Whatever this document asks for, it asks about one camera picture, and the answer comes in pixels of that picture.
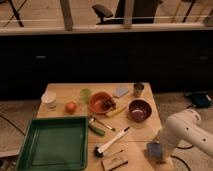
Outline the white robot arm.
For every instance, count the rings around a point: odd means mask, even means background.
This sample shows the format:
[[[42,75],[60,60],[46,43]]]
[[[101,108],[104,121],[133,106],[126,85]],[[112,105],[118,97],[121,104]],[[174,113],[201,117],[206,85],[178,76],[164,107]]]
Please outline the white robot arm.
[[[170,115],[158,131],[157,139],[162,146],[165,162],[181,140],[197,147],[213,158],[213,134],[202,129],[201,116],[194,109],[186,109]]]

